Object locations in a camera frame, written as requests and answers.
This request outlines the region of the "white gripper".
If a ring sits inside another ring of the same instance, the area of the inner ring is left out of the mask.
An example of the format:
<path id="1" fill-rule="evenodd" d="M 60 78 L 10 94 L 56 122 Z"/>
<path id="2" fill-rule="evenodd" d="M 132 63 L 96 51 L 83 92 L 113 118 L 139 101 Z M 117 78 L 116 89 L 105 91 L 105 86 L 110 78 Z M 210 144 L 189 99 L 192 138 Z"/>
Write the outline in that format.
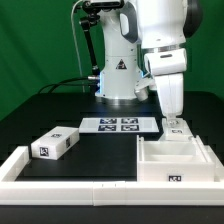
<path id="1" fill-rule="evenodd" d="M 165 117 L 181 115 L 183 111 L 183 74 L 156 76 L 155 83 L 162 114 Z"/>

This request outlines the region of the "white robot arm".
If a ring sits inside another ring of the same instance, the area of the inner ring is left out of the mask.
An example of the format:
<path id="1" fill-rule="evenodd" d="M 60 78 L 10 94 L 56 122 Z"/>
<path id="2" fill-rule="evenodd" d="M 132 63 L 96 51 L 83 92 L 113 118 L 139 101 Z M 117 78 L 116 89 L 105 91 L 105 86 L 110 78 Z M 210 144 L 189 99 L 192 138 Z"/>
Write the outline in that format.
<path id="1" fill-rule="evenodd" d="M 157 90 L 163 116 L 173 119 L 183 110 L 182 45 L 202 21 L 200 0 L 99 0 L 122 3 L 103 9 L 105 67 L 100 73 L 100 100 L 119 102 L 148 98 Z"/>

